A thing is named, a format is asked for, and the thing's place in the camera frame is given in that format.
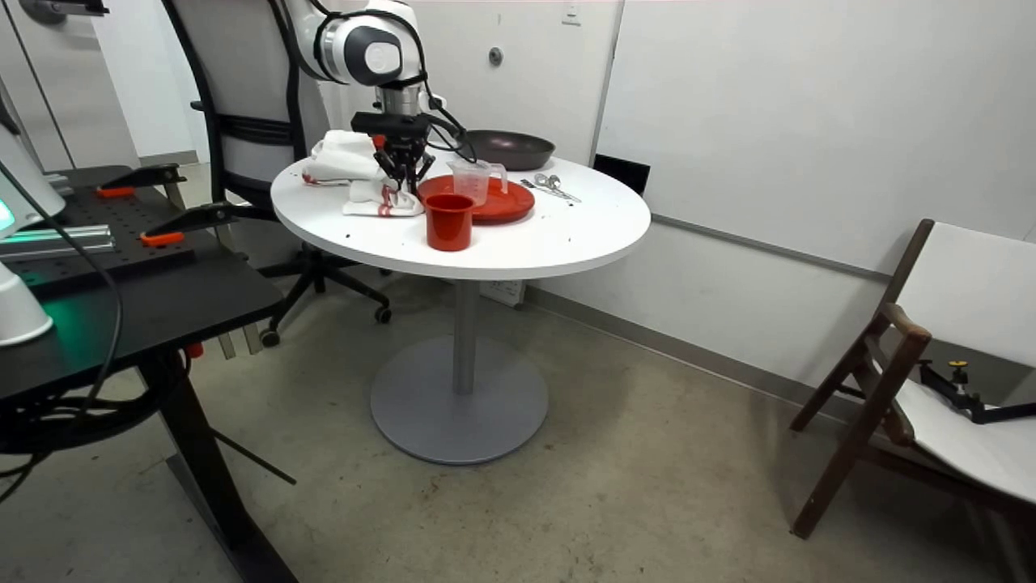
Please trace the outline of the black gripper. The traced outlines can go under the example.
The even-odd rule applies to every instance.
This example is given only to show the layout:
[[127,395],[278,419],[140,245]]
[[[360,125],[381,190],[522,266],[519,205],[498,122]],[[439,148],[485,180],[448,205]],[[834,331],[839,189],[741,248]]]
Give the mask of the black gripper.
[[357,113],[353,130],[377,140],[377,161],[390,172],[386,194],[399,196],[407,190],[419,196],[421,176],[430,168],[424,157],[430,119],[424,113]]

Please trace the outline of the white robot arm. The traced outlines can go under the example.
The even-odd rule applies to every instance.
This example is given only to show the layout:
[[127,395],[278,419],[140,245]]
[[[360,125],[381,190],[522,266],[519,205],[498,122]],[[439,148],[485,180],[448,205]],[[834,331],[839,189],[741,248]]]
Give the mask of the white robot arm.
[[394,189],[414,189],[428,172],[428,81],[424,40],[407,0],[278,0],[298,65],[348,86],[372,86],[378,111],[357,113],[353,125],[381,140],[377,161]]

